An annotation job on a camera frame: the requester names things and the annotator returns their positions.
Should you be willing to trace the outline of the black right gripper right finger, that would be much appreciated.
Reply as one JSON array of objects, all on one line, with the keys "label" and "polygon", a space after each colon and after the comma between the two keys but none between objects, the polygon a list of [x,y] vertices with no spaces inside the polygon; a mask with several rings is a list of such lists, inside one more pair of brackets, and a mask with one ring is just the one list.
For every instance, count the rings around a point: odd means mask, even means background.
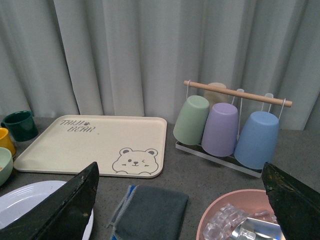
[{"label": "black right gripper right finger", "polygon": [[262,181],[268,201],[287,240],[320,238],[320,193],[265,163]]}]

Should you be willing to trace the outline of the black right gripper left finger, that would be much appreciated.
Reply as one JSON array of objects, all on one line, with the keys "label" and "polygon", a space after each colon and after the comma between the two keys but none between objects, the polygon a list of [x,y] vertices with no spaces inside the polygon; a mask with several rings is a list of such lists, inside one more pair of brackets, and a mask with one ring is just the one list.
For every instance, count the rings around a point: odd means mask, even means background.
[{"label": "black right gripper left finger", "polygon": [[99,167],[92,162],[0,231],[2,240],[81,240],[92,214]]}]

